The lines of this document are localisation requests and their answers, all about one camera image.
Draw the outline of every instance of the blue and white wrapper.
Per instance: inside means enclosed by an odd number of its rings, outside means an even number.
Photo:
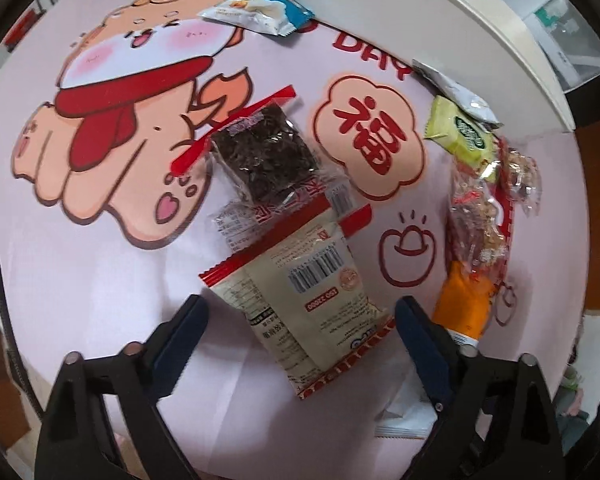
[[[261,34],[288,36],[314,14],[293,0],[225,0],[198,16]]]

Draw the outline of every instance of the red chinese character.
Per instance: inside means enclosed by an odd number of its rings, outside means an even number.
[[[344,119],[338,130],[341,134],[346,134],[355,125],[358,134],[353,139],[353,147],[360,151],[376,173],[387,174],[391,169],[391,153],[400,151],[400,141],[407,140],[407,136],[383,110],[378,112],[379,117],[371,119],[370,110],[375,110],[377,105],[376,100],[371,96],[366,96],[362,102],[352,97],[349,99],[349,105],[357,113],[345,110],[333,111],[336,117]],[[371,122],[368,129],[360,124],[361,121],[369,120]]]
[[[309,196],[315,196],[324,191],[325,186],[321,183],[317,178],[311,177],[308,180],[304,181],[304,189],[308,193]]]
[[[386,146],[369,134],[369,130],[358,123],[356,129],[359,134],[353,139],[353,147],[360,151],[371,168],[381,175],[386,175],[391,169],[391,153]]]
[[[400,126],[382,110],[379,113],[380,118],[375,118],[371,121],[369,129],[373,134],[376,134],[386,148],[392,153],[398,153],[400,151],[400,141],[407,140],[407,136],[400,129]],[[389,134],[390,139],[383,137],[380,134],[380,130],[384,130]]]
[[[352,97],[349,99],[349,105],[357,110],[357,114],[352,112],[346,112],[344,110],[334,110],[333,115],[338,117],[339,119],[344,119],[344,122],[340,125],[338,129],[341,134],[346,134],[350,129],[353,128],[354,124],[358,121],[368,121],[371,118],[371,113],[369,110],[374,110],[376,108],[376,100],[371,96],[365,97],[365,102],[362,104],[359,99]]]

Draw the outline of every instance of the yellow snack package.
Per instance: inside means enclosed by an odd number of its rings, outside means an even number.
[[[493,162],[498,153],[493,135],[442,96],[433,100],[424,138],[438,143],[477,174]]]

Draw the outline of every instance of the dark snack bar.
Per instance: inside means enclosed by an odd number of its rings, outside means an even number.
[[[280,203],[318,163],[282,108],[271,103],[211,136],[214,152],[252,203]]]

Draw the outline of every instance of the barcode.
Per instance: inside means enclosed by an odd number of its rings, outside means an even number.
[[[346,184],[340,184],[339,186],[328,190],[326,196],[338,218],[345,216],[353,209],[351,196]]]
[[[289,271],[289,281],[298,293],[305,292],[344,265],[334,244],[325,247],[305,263]]]

